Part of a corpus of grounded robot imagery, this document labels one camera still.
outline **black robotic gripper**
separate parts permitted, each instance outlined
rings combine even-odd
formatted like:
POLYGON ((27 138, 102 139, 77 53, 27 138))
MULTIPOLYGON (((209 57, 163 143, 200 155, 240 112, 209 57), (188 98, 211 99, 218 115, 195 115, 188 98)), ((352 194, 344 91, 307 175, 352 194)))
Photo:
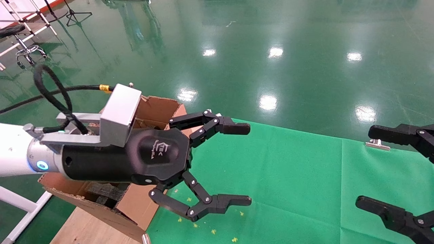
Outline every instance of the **black robotic gripper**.
MULTIPOLYGON (((417 127, 400 124, 396 128, 373 125, 369 137, 400 145, 411 145, 434 163, 434 125, 417 127)), ((434 244, 434 211, 414 216, 403 208, 359 196, 356 207, 380 216, 384 226, 411 238, 416 244, 434 244)))
POLYGON ((128 142, 127 155, 140 174, 133 176, 139 185, 155 185, 149 197, 158 205, 191 221, 197 221, 209 213, 224 214, 231 205, 249 206, 252 199, 242 195, 209 195, 189 172, 191 148, 198 147, 217 132, 247 135, 250 125, 234 123, 231 118, 216 116, 210 111, 174 117, 169 130, 144 130, 128 142), (186 137, 181 130, 201 126, 186 137), (190 207, 164 194, 181 181, 190 188, 199 202, 190 207))

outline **wooden board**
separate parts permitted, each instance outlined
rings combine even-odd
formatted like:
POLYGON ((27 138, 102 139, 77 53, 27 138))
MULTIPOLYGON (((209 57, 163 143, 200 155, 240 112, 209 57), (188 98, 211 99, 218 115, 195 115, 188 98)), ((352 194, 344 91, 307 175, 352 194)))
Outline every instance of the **wooden board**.
POLYGON ((50 244, 141 244, 91 214, 75 208, 50 244))

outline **blue indicator light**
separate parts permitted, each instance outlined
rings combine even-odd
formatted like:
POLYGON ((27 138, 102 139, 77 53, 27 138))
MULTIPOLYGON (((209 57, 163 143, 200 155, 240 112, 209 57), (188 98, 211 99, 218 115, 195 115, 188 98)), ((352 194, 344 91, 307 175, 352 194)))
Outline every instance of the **blue indicator light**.
POLYGON ((38 166, 38 168, 40 168, 42 170, 47 170, 48 169, 48 164, 45 163, 44 161, 38 161, 36 163, 36 166, 38 166))

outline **caster wheel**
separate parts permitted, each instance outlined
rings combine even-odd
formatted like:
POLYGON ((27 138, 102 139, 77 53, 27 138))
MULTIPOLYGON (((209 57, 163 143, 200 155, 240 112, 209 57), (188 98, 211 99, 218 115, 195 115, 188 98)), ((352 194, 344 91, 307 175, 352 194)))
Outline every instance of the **caster wheel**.
POLYGON ((26 67, 23 65, 22 62, 18 61, 16 64, 17 64, 20 68, 22 68, 22 69, 26 69, 26 67))

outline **yellow cable connector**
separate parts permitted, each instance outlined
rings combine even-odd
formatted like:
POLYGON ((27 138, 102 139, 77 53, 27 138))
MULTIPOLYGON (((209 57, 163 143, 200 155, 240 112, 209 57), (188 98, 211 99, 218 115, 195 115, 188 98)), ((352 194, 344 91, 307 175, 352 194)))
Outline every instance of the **yellow cable connector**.
POLYGON ((103 85, 103 84, 99 85, 99 89, 105 93, 111 93, 111 91, 109 90, 109 87, 110 87, 109 85, 103 85))

